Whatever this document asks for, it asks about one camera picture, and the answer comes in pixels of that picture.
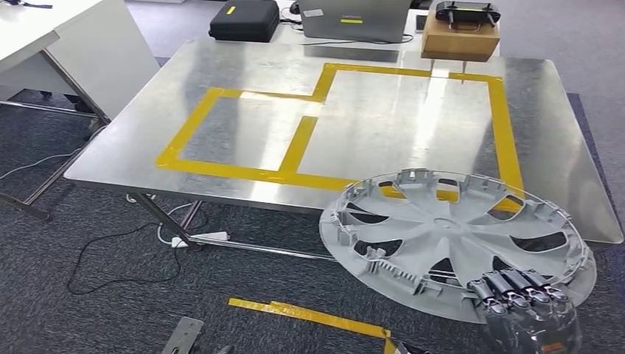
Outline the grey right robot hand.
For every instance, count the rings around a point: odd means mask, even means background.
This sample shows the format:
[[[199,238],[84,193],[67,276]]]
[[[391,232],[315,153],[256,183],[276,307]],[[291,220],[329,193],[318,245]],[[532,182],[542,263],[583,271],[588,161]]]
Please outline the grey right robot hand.
[[[496,353],[578,353],[582,332],[571,298],[534,269],[486,272],[467,283]]]

